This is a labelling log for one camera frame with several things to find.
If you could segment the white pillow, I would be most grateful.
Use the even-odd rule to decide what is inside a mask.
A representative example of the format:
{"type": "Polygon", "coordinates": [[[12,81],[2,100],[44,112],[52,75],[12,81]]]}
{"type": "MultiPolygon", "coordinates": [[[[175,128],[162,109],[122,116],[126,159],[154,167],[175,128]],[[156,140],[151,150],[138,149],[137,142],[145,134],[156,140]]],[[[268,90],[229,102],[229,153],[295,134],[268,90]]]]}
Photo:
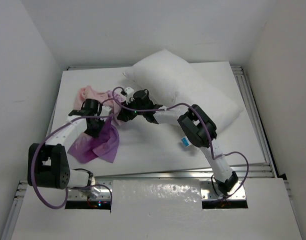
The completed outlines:
{"type": "Polygon", "coordinates": [[[178,103],[198,105],[216,124],[218,133],[242,112],[235,101],[212,86],[187,61],[166,49],[140,60],[123,74],[166,107],[178,103]]]}

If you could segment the pink purple pillowcase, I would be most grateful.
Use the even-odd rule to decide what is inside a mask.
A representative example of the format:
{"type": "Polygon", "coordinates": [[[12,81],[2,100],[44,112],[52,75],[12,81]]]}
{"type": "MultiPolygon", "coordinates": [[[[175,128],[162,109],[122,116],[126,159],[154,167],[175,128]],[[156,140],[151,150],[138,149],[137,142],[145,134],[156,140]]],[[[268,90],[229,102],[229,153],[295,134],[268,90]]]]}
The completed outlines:
{"type": "MultiPolygon", "coordinates": [[[[86,99],[94,99],[112,108],[113,113],[117,115],[121,107],[112,98],[116,98],[120,103],[125,100],[124,96],[113,93],[110,90],[98,92],[88,85],[82,87],[77,92],[73,109],[80,110],[86,99]]],[[[119,146],[119,133],[111,122],[112,119],[109,119],[98,138],[81,133],[69,148],[68,154],[73,156],[81,164],[86,164],[96,158],[100,158],[109,163],[114,162],[119,146]]]]}

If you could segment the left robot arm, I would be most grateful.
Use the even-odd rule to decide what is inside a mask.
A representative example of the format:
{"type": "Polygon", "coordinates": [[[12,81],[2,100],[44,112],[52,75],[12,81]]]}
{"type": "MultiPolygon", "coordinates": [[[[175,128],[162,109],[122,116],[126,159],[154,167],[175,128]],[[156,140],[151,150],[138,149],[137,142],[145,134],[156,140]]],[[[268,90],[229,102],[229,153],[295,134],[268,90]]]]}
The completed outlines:
{"type": "Polygon", "coordinates": [[[28,152],[28,183],[37,190],[83,189],[91,185],[92,174],[71,169],[67,152],[81,135],[98,137],[106,120],[113,114],[109,106],[87,99],[80,110],[72,110],[64,125],[46,137],[44,143],[34,143],[28,152]]]}

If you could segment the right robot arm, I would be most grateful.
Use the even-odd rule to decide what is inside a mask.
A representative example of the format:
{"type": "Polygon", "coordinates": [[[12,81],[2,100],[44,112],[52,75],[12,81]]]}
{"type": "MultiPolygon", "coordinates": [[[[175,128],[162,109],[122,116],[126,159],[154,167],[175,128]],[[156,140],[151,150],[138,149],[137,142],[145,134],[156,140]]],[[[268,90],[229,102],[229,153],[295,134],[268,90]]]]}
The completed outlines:
{"type": "Polygon", "coordinates": [[[147,89],[120,88],[125,100],[120,104],[117,119],[131,121],[138,115],[152,124],[178,126],[185,135],[185,140],[199,148],[209,162],[221,197],[228,197],[238,182],[236,172],[229,166],[225,155],[216,142],[217,127],[208,115],[196,104],[178,103],[172,107],[155,104],[149,97],[147,89]]]}

